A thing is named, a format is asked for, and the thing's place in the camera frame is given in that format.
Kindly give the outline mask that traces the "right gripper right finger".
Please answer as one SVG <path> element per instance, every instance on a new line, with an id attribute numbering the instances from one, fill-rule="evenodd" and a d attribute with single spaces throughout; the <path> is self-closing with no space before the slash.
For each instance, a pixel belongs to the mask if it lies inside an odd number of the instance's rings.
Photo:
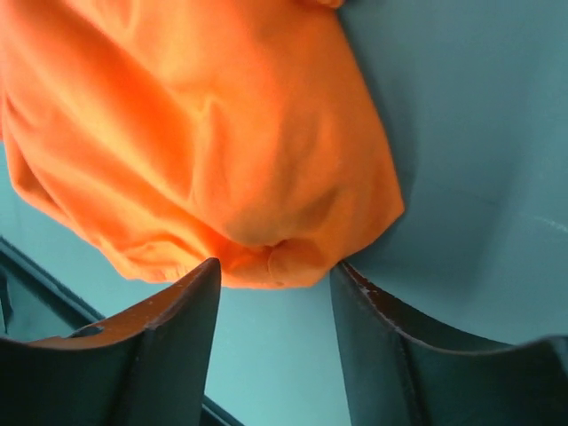
<path id="1" fill-rule="evenodd" d="M 463 332 L 347 263 L 330 290 L 352 424 L 566 424 L 565 337 L 511 345 Z"/>

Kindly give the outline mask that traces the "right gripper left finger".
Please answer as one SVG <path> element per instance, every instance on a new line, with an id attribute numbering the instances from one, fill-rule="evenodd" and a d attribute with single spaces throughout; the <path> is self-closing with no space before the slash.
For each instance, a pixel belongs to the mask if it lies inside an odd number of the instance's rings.
<path id="1" fill-rule="evenodd" d="M 220 298 L 211 258 L 68 337 L 1 341 L 3 425 L 197 425 Z"/>

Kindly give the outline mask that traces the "orange t shirt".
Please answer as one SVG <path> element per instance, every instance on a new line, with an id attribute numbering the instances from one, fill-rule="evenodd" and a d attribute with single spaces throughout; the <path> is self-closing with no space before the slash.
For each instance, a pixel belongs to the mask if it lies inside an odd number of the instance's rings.
<path id="1" fill-rule="evenodd" d="M 404 212 L 337 1 L 4 1 L 15 192 L 128 279 L 307 287 Z"/>

